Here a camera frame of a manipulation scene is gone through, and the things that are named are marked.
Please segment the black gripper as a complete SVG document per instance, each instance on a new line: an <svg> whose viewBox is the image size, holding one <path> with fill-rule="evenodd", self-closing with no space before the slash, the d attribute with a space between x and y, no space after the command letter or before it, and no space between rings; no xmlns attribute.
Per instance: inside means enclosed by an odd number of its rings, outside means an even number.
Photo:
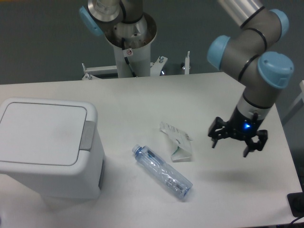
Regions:
<svg viewBox="0 0 304 228"><path fill-rule="evenodd" d="M263 119L256 119L254 116L246 117L236 107L230 119L224 122L220 117L216 117L208 130L208 137L213 141L212 148L215 148L218 140L229 137L239 141L245 141L246 148L243 157L247 157L255 150L262 151L267 140L268 131L258 130ZM254 142L253 137L257 136L258 141Z"/></svg>

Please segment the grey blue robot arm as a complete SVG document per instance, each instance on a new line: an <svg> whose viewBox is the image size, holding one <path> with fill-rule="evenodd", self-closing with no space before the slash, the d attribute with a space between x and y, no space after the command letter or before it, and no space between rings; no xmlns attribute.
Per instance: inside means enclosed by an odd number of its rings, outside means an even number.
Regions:
<svg viewBox="0 0 304 228"><path fill-rule="evenodd" d="M261 151L267 142L264 121L294 72L285 55L269 51L289 29L288 17L280 10L268 10L258 0L222 0L222 8L241 28L232 39L217 37L207 60L217 69L244 85L245 90L228 121L217 117L208 136L214 143L232 138L246 143L244 156ZM144 13L140 0L90 0L79 15L95 36L105 36L114 49L119 77L159 76L165 60L151 62L150 45L157 28Z"/></svg>

